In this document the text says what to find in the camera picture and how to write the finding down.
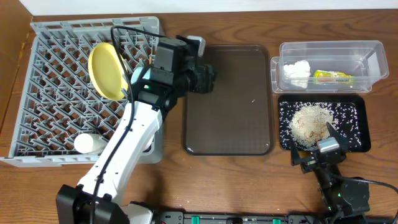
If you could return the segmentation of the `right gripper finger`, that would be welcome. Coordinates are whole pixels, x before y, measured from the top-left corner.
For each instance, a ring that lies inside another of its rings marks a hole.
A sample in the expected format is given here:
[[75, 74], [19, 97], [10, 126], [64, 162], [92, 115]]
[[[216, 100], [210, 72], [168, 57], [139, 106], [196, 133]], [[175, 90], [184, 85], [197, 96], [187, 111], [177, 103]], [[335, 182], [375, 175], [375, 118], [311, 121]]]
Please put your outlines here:
[[301, 157], [292, 136], [289, 136], [290, 143], [290, 163], [291, 166], [297, 166], [301, 163]]
[[342, 134], [340, 134], [329, 122], [326, 123], [326, 126], [327, 126], [330, 137], [333, 137], [336, 139], [336, 141], [340, 145], [340, 148], [343, 152], [348, 152], [349, 141]]

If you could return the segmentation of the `light blue bowl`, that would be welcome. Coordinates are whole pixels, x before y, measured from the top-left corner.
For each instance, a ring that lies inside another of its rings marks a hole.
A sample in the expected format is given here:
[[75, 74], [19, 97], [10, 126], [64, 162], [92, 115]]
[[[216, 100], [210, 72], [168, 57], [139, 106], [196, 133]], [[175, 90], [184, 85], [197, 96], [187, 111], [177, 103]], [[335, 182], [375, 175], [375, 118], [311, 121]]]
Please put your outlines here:
[[139, 75], [141, 74], [142, 70], [144, 67], [137, 67], [133, 73], [132, 73], [132, 77], [130, 80], [130, 84], [135, 84], [135, 82], [137, 82], [137, 79], [139, 78]]

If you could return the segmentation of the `yellow green wrapper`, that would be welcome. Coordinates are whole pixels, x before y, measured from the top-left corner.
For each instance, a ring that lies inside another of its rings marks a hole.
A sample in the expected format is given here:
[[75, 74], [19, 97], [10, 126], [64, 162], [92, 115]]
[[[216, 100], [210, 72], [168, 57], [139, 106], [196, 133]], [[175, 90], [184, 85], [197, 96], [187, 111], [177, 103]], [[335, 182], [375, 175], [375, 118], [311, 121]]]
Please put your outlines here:
[[316, 70], [313, 74], [314, 84], [320, 85], [352, 85], [354, 78], [343, 72]]

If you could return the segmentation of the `white napkin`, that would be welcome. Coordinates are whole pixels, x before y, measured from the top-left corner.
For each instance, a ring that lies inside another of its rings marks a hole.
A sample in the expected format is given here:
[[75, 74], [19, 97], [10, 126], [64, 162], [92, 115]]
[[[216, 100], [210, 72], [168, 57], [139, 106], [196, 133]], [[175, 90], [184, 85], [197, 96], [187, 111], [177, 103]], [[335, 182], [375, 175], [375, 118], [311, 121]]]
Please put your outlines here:
[[284, 65], [284, 83], [290, 86], [307, 89], [310, 78], [310, 64], [307, 60], [301, 60], [294, 64]]

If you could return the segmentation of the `pink bowl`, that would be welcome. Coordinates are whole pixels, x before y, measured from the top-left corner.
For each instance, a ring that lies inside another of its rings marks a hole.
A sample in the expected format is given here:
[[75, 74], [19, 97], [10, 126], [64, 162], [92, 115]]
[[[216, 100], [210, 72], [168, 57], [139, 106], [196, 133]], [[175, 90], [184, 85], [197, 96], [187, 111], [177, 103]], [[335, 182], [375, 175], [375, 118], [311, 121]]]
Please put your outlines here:
[[145, 148], [143, 149], [143, 152], [149, 152], [151, 150], [153, 142], [154, 142], [154, 137], [152, 136], [151, 139], [146, 144]]

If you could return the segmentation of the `yellow plate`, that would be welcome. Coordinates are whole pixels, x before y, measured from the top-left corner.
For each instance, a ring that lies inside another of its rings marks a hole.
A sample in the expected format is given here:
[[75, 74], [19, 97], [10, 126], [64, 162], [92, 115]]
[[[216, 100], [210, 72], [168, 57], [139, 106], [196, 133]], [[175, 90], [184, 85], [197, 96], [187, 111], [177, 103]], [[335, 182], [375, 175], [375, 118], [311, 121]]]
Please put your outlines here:
[[109, 43], [100, 43], [90, 52], [88, 71], [95, 90], [104, 98], [119, 101], [124, 98], [122, 90], [128, 90], [123, 68], [115, 48]]

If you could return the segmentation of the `white cup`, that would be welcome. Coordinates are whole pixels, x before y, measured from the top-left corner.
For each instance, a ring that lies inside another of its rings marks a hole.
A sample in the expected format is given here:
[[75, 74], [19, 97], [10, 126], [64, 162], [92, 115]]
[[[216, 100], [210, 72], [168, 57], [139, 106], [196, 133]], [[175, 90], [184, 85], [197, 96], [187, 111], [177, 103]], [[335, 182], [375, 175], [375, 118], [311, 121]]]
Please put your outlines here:
[[101, 154], [107, 144], [100, 134], [83, 133], [74, 140], [74, 147], [81, 154]]

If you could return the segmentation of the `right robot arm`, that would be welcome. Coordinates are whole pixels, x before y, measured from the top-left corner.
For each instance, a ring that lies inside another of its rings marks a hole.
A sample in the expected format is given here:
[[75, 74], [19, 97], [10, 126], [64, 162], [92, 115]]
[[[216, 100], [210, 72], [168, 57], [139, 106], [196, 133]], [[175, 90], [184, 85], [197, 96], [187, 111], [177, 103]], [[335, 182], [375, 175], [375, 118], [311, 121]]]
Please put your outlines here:
[[315, 174], [322, 200], [330, 211], [325, 223], [368, 223], [365, 213], [370, 211], [369, 184], [359, 177], [341, 175], [338, 164], [346, 159], [348, 142], [329, 122], [326, 127], [329, 137], [318, 141], [307, 157], [301, 157], [292, 143], [291, 164], [299, 165], [304, 174]]

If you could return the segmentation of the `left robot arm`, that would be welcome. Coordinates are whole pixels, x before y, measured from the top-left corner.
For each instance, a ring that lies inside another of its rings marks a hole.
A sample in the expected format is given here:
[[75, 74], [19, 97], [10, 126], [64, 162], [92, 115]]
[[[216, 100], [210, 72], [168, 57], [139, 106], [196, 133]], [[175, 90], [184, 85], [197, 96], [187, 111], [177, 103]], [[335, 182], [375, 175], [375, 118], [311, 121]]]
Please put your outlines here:
[[205, 45], [199, 36], [159, 38], [155, 62], [132, 74], [131, 102], [99, 159], [77, 186], [63, 185], [58, 191], [60, 223], [153, 222], [151, 209], [123, 205], [124, 192], [139, 158], [178, 98], [189, 91], [212, 91], [216, 72], [200, 62]]

